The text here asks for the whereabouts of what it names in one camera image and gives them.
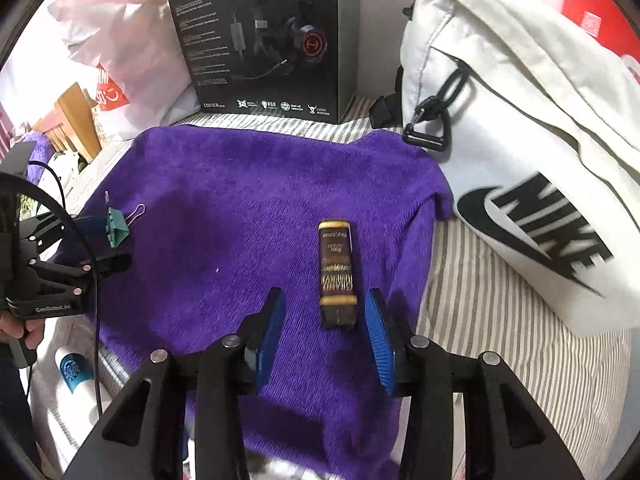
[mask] black swoosh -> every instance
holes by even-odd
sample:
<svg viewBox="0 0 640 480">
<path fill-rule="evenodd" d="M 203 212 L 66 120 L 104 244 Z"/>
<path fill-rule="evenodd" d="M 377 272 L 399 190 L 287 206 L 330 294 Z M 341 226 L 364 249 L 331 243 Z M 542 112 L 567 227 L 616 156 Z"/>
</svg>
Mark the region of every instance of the black swoosh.
<svg viewBox="0 0 640 480">
<path fill-rule="evenodd" d="M 501 244 L 518 251 L 527 258 L 545 266 L 547 269 L 552 270 L 563 278 L 571 280 L 572 282 L 577 283 L 577 285 L 583 286 L 602 298 L 603 296 L 597 290 L 594 290 L 586 283 L 578 280 L 578 278 L 574 276 L 573 269 L 570 266 L 567 267 L 553 262 L 544 254 L 539 253 L 529 244 L 523 242 L 517 236 L 511 234 L 493 221 L 489 216 L 489 213 L 486 211 L 484 201 L 489 193 L 495 189 L 498 189 L 498 187 L 482 187 L 480 189 L 470 191 L 465 196 L 461 197 L 460 200 L 458 200 L 458 213 L 460 216 L 462 216 L 462 218 L 468 222 L 471 227 L 474 227 L 478 231 L 493 238 Z"/>
</svg>

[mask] white bottle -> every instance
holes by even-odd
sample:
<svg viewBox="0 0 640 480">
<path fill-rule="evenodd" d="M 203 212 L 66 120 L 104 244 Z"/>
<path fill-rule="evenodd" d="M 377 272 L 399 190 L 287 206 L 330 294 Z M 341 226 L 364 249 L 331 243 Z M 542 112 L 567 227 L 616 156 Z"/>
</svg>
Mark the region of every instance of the white bottle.
<svg viewBox="0 0 640 480">
<path fill-rule="evenodd" d="M 56 351 L 56 366 L 73 397 L 74 413 L 95 426 L 98 422 L 98 402 L 95 399 L 94 369 L 89 361 L 80 353 L 63 346 Z M 111 396 L 104 386 L 100 385 L 102 410 L 111 404 Z"/>
</svg>

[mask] blue label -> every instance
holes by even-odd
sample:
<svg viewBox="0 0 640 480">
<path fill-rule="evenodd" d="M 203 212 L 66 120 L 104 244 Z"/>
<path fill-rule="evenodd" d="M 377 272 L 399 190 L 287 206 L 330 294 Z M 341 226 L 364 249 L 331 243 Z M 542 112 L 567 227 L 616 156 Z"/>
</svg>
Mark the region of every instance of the blue label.
<svg viewBox="0 0 640 480">
<path fill-rule="evenodd" d="M 89 361 L 80 354 L 66 355 L 60 362 L 60 373 L 71 393 L 78 384 L 94 378 L 94 370 Z"/>
</svg>

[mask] black headset box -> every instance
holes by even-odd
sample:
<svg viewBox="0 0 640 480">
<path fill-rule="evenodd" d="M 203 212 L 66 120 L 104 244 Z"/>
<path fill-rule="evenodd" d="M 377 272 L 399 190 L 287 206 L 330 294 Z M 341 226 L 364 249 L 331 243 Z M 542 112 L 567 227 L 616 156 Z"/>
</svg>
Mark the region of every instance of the black headset box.
<svg viewBox="0 0 640 480">
<path fill-rule="evenodd" d="M 356 90 L 360 0 L 169 0 L 204 112 L 338 123 Z"/>
</svg>

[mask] human hand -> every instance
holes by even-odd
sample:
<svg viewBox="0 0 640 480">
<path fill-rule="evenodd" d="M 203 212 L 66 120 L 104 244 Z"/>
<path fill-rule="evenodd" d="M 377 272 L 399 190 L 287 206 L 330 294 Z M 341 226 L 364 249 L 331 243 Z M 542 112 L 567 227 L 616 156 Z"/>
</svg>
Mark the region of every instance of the human hand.
<svg viewBox="0 0 640 480">
<path fill-rule="evenodd" d="M 30 319 L 22 323 L 17 317 L 8 312 L 0 313 L 0 344 L 8 343 L 9 339 L 20 339 L 27 331 L 25 345 L 35 350 L 44 339 L 44 319 Z"/>
</svg>

